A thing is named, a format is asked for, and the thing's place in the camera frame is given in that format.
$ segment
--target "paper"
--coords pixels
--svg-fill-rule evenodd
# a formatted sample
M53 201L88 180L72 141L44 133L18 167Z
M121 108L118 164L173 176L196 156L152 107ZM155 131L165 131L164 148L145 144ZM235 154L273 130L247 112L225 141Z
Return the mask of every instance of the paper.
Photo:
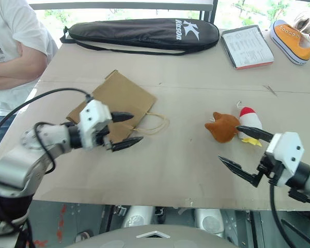
M271 63L273 54L257 27L222 35L237 68Z
M156 102L156 97L130 81L117 70L110 73L105 82L97 87L92 94L96 100L108 105L110 111L123 111L134 115L130 120L109 124L109 138L114 143L127 138L132 133L132 129L138 125ZM71 111L67 119L78 123L80 121L79 113L85 106L85 102L81 103Z

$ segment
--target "white shoe sole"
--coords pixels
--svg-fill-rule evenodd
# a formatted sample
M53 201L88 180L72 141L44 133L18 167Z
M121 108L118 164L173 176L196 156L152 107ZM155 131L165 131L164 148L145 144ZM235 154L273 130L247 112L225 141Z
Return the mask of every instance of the white shoe sole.
M286 56L296 65L304 65L307 60L301 59L298 57L275 33L274 27L280 24L276 24L277 21L275 21L271 25L271 39L274 41L274 43L286 54Z

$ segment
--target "plush toy ear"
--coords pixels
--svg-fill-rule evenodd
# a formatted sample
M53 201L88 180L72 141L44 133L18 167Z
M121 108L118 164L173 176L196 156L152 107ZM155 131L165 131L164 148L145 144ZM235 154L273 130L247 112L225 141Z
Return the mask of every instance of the plush toy ear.
M209 131L212 131L215 127L215 123L206 123L205 124L206 129L208 129Z
M218 112L213 112L212 116L215 118L215 120L218 120L222 117L222 114Z

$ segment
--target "cardboard table surface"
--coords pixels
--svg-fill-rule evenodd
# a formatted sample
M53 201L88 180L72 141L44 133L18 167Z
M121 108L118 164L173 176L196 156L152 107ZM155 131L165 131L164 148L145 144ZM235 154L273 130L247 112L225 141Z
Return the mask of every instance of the cardboard table surface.
M267 147L242 143L238 137L216 142L204 128L212 112L239 115L236 103L252 107L271 133L298 132L310 165L310 61L292 64L269 37L275 62L236 71L219 43L209 50L176 57L95 52L64 44L50 63L35 93L61 87L91 92L114 69L157 97L151 111L170 119L170 126L145 136L131 148L108 152L74 150L57 159L34 197L39 200L195 208L269 209L269 184L258 188L230 172L217 158L227 157L255 173ZM270 86L276 93L266 89ZM38 121L62 123L81 101L77 92L52 94L20 113L0 145L0 157ZM139 127L158 119L143 118ZM277 209L310 210L276 189Z

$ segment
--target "white t-shirt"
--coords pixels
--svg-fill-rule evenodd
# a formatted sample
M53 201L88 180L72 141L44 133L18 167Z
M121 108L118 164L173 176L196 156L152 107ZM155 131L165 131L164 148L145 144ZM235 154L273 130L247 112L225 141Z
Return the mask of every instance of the white t-shirt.
M44 53L47 64L57 51L55 41L26 0L0 0L0 62L20 57L18 42ZM0 90L0 116L25 102L37 81Z

